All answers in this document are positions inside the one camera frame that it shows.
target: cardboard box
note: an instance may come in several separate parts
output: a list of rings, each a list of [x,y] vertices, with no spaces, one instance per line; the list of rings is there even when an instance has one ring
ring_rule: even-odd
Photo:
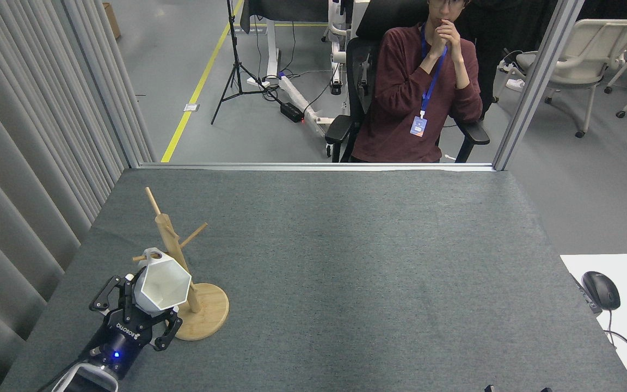
[[[110,29],[113,31],[115,39],[118,39],[118,37],[120,36],[120,27],[118,27],[118,21],[115,20],[113,7],[112,5],[110,5],[110,3],[103,3],[103,8],[105,8],[105,15],[108,15],[108,21],[110,21]]]

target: id badge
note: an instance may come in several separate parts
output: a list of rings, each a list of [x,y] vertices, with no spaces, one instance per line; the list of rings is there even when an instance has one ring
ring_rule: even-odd
[[[415,116],[415,121],[413,121],[413,126],[410,129],[410,133],[415,136],[422,137],[425,133],[425,126],[427,125],[426,119],[421,119],[418,116]]]

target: tripod stand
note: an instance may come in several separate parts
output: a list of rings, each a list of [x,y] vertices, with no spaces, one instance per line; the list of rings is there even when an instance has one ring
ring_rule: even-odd
[[[229,99],[234,99],[234,97],[238,97],[238,96],[242,96],[246,94],[263,94],[263,92],[265,92],[270,97],[272,97],[272,99],[279,102],[279,104],[281,105],[284,104],[281,100],[277,99],[277,97],[274,96],[274,94],[272,94],[272,89],[264,87],[260,78],[257,77],[256,75],[253,75],[249,70],[246,69],[246,67],[243,66],[243,64],[241,64],[241,60],[239,59],[238,52],[236,50],[236,34],[234,34],[234,30],[233,30],[233,21],[236,19],[236,15],[234,15],[233,13],[231,0],[226,0],[226,7],[229,10],[229,29],[231,29],[231,47],[233,47],[233,67],[231,69],[231,74],[229,75],[229,79],[226,80],[226,86],[224,86],[224,92],[222,92],[222,98],[219,99],[217,110],[214,110],[214,116],[212,116],[212,122],[210,122],[211,125],[214,125],[214,120],[217,118],[217,113],[219,112],[219,107],[222,106],[222,102],[226,102]],[[255,80],[256,83],[258,83],[259,87],[263,89],[263,91],[243,91],[243,87],[241,84],[241,70],[243,70],[250,77],[252,77],[253,80]],[[233,84],[235,78],[236,78],[236,84],[238,86],[238,92],[231,96],[224,97],[226,96],[226,90],[229,88],[229,84]]]

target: round wooden base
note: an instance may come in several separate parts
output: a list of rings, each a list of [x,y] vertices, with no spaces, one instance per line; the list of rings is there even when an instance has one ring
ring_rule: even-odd
[[[193,313],[187,302],[179,305],[182,325],[176,333],[181,340],[200,340],[217,332],[229,314],[229,298],[224,290],[210,283],[197,283],[191,287],[197,291],[200,303],[198,313]]]

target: black adapter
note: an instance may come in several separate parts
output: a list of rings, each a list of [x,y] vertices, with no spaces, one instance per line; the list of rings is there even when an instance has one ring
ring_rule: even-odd
[[[304,119],[304,113],[298,107],[292,105],[291,102],[280,104],[279,111],[295,123]]]

